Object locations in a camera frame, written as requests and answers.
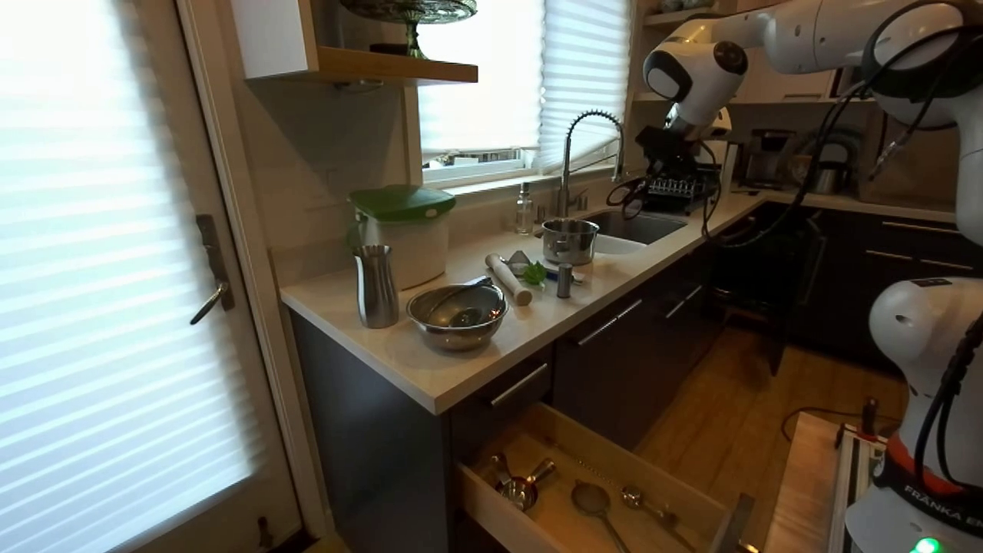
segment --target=window blind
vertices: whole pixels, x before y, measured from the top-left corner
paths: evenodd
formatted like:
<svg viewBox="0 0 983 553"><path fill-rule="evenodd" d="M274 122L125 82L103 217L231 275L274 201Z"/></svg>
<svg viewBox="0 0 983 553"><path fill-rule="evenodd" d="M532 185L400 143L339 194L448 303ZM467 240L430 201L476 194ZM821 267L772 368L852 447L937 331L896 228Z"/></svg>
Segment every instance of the window blind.
<svg viewBox="0 0 983 553"><path fill-rule="evenodd" d="M0 550L109 550L256 468L194 206L114 0L0 17Z"/></svg>
<svg viewBox="0 0 983 553"><path fill-rule="evenodd" d="M538 143L543 0L484 0L480 13L451 23L425 23L430 59L480 64L480 82L422 87L422 146L524 149Z"/></svg>
<svg viewBox="0 0 983 553"><path fill-rule="evenodd" d="M493 0L454 23L422 26L430 59L480 64L476 87L422 87L425 160L520 149L524 171L557 171L570 120L608 111L621 120L631 64L626 0ZM582 120L574 155L618 137L606 120ZM461 182L484 175L483 163Z"/></svg>
<svg viewBox="0 0 983 553"><path fill-rule="evenodd" d="M626 37L631 5L624 0L546 0L540 170L563 163L563 140L576 114L608 111L624 120ZM570 155L579 157L615 137L618 129L608 120L582 120Z"/></svg>

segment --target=kitchen counter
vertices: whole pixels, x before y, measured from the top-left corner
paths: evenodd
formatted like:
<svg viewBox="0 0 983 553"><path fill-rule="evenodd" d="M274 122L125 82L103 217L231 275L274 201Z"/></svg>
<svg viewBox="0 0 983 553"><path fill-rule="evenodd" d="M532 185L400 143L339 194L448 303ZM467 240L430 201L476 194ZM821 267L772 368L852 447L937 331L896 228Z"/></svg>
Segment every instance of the kitchen counter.
<svg viewBox="0 0 983 553"><path fill-rule="evenodd" d="M733 186L731 195L755 195L761 202L792 202L792 189L755 189L755 186ZM832 209L832 211L857 211L857 214L881 214L881 217L919 217L919 222L937 222L951 224L955 214L946 209L915 209L915 206L889 206L889 202L863 202L857 195L839 195L839 194L804 194L809 209Z"/></svg>
<svg viewBox="0 0 983 553"><path fill-rule="evenodd" d="M709 232L724 230L729 224L750 214L755 206L761 206L757 195L724 195L709 217ZM330 340L346 346L385 381L400 386L427 413L442 414L471 392L476 392L483 383L504 376L509 366L538 353L553 338L565 336L586 316L599 314L631 288L643 286L644 278L668 267L677 258L693 252L701 244L704 232L697 209L683 230L634 255L596 255L592 264L576 267L579 278L574 281L570 297L557 297L553 281L543 281L543 288L533 294L529 306L509 303L487 346L471 353L430 350L419 336L410 316L405 314L407 301L425 288L483 275L484 255L507 258L515 248L523 248L532 258L540 258L540 240L504 230L498 235L484 235L461 248L451 248L442 278L400 294L403 316L389 329L366 329L359 323L349 267L324 273L320 278L285 286L279 294L290 310L296 310L300 319L306 319Z"/></svg>

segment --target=door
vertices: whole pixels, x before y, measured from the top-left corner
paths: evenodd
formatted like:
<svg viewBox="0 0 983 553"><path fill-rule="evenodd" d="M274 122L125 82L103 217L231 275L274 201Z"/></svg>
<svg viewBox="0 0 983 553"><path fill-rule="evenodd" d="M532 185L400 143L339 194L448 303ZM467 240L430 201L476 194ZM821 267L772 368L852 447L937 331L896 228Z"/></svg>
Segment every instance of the door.
<svg viewBox="0 0 983 553"><path fill-rule="evenodd" d="M173 0L22 4L0 43L2 550L281 540L296 489Z"/></svg>

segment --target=bowl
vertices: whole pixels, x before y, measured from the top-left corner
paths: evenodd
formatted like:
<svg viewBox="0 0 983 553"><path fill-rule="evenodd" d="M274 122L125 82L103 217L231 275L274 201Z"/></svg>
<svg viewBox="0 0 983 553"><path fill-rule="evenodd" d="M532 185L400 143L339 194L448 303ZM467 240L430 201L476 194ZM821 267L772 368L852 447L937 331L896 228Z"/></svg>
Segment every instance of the bowl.
<svg viewBox="0 0 983 553"><path fill-rule="evenodd" d="M546 264L590 264L590 244L599 232L599 224L549 217L540 232Z"/></svg>
<svg viewBox="0 0 983 553"><path fill-rule="evenodd" d="M491 281L442 286L419 294L407 306L434 350L472 350L491 340L504 319L504 297Z"/></svg>

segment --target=door handle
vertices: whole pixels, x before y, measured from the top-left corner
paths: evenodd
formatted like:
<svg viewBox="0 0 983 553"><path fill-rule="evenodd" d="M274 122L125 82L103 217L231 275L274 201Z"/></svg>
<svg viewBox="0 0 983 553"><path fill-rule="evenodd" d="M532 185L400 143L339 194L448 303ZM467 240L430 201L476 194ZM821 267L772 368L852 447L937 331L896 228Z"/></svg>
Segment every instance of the door handle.
<svg viewBox="0 0 983 553"><path fill-rule="evenodd" d="M498 395L487 400L487 406L500 406L509 395L515 395L524 383L532 383L533 378L540 378L543 373L549 373L549 361L540 361L538 368L532 368L524 378L520 378L515 383L509 383L507 391L500 391Z"/></svg>
<svg viewBox="0 0 983 553"><path fill-rule="evenodd" d="M909 222L881 222L881 228L900 228L900 230L915 230L915 232L946 232L946 235L958 235L955 228L909 224Z"/></svg>
<svg viewBox="0 0 983 553"><path fill-rule="evenodd" d="M599 336L606 336L612 326L618 326L624 316L637 314L644 303L644 297L637 297L631 306L618 310L608 323L602 323L596 331L582 336L576 346L586 346Z"/></svg>
<svg viewBox="0 0 983 553"><path fill-rule="evenodd" d="M892 258L892 260L915 260L911 255L904 252L883 252L883 248L863 248L865 258Z"/></svg>
<svg viewBox="0 0 983 553"><path fill-rule="evenodd" d="M927 267L939 267L939 270L958 270L958 273L971 273L978 270L974 264L958 264L958 260L943 260L943 258L919 258Z"/></svg>
<svg viewBox="0 0 983 553"><path fill-rule="evenodd" d="M223 264L221 264L221 244L217 244L217 230L215 230L215 217L211 214L197 214L197 230L201 232L201 247L205 247L205 258L209 258L209 270L215 275L215 291L201 301L201 306L194 310L194 316L188 319L188 326L197 326L198 319L205 319L205 314L215 310L215 303L221 303L223 310L234 306L234 288L223 278Z"/></svg>
<svg viewBox="0 0 983 553"><path fill-rule="evenodd" d="M231 301L231 288L223 281L215 286L215 291L205 297L201 306L194 310L194 316L188 319L188 326L197 326L198 319L205 319L205 314L215 310L215 303L226 303Z"/></svg>
<svg viewBox="0 0 983 553"><path fill-rule="evenodd" d="M677 303L662 314L662 319L677 319L677 314L680 314L683 306L689 306L701 291L704 291L704 286L693 286L683 301L677 301Z"/></svg>

